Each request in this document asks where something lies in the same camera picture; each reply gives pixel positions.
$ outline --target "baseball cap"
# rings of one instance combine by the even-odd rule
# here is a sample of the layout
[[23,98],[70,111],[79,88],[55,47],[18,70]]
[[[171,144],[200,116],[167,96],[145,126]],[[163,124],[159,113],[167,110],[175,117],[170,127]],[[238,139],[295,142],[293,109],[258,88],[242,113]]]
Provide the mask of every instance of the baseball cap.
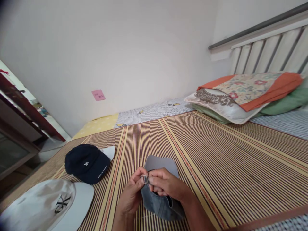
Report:
[[65,156],[65,170],[87,184],[96,184],[107,172],[115,155],[115,147],[99,149],[81,144]]
[[87,215],[94,188],[67,180],[43,181],[0,215],[4,230],[76,231]]
[[[166,168],[170,173],[179,178],[176,163],[170,158],[161,158],[148,156],[144,168],[149,172],[151,170]],[[151,192],[149,185],[145,184],[141,189],[144,207],[155,213],[158,217],[167,220],[181,220],[185,217],[184,209],[181,203],[170,196],[159,196]]]

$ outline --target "hand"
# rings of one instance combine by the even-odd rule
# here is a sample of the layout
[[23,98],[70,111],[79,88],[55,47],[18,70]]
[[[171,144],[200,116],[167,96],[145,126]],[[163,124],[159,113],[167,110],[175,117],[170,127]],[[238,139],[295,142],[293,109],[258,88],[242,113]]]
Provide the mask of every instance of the hand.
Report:
[[183,181],[165,168],[150,171],[149,182],[151,192],[156,192],[160,196],[170,196],[180,202],[192,193]]
[[142,200],[140,190],[144,186],[144,183],[143,178],[140,178],[141,175],[149,175],[143,167],[139,167],[129,178],[128,183],[120,196],[116,212],[119,212],[122,215],[135,215]]

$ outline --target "green pillow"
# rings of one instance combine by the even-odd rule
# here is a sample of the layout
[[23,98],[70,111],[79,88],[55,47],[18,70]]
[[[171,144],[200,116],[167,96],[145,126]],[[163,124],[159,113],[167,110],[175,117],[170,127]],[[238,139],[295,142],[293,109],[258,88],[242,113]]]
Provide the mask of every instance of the green pillow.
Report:
[[192,104],[192,107],[194,109],[196,109],[198,112],[201,112],[203,114],[206,114],[206,115],[213,117],[214,119],[216,119],[221,124],[231,124],[231,122],[229,120],[225,119],[224,117],[222,117],[221,115],[219,115],[218,113],[214,112],[213,110],[211,110],[209,108],[203,107],[203,106],[198,105],[198,104]]
[[308,103],[308,88],[299,86],[284,98],[269,103],[261,110],[261,113],[263,115],[278,115],[291,111],[306,103]]

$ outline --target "checkered sheet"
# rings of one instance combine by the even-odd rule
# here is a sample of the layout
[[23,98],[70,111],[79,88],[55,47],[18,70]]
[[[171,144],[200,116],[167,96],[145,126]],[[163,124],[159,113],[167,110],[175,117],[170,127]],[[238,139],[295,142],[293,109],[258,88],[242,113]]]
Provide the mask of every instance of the checkered sheet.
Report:
[[277,222],[272,225],[256,229],[255,231],[304,231],[308,230],[308,214]]
[[147,122],[150,120],[194,111],[192,105],[184,101],[185,97],[156,103],[138,109],[119,113],[115,128]]
[[261,116],[251,119],[250,121],[304,140],[308,140],[307,111],[290,111],[276,116]]

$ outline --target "bamboo mat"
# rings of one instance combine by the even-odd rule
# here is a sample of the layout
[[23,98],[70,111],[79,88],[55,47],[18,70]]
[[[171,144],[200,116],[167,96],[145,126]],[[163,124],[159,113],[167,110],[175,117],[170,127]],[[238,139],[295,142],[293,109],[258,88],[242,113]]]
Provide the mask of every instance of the bamboo mat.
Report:
[[[64,168],[79,144],[116,146],[108,173],[96,185],[80,231],[111,230],[118,197],[148,155],[172,158],[180,178],[217,230],[249,230],[308,212],[308,142],[262,127],[219,124],[196,112],[90,135],[66,144],[1,203],[5,209],[47,179],[78,179]],[[167,222],[139,207],[135,230],[189,230],[187,220]]]

